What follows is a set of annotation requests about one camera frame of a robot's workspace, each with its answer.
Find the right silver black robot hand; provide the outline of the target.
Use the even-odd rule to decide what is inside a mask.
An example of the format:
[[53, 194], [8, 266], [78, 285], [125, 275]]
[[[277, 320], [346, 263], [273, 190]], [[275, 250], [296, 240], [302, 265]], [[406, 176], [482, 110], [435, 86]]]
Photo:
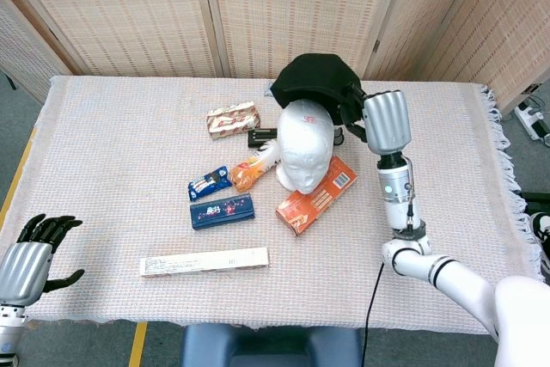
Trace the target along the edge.
[[341, 92], [342, 125], [379, 156], [401, 152], [411, 141], [406, 98], [401, 90], [367, 95], [350, 83]]

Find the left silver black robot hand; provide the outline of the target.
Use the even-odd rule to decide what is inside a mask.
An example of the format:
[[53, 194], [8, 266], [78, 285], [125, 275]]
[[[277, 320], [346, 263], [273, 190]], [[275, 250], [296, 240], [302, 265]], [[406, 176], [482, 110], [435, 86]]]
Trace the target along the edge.
[[70, 230], [83, 222], [74, 216], [32, 217], [1, 262], [1, 304], [28, 307], [44, 293], [75, 284], [85, 273], [78, 269], [67, 278], [49, 278], [52, 259]]

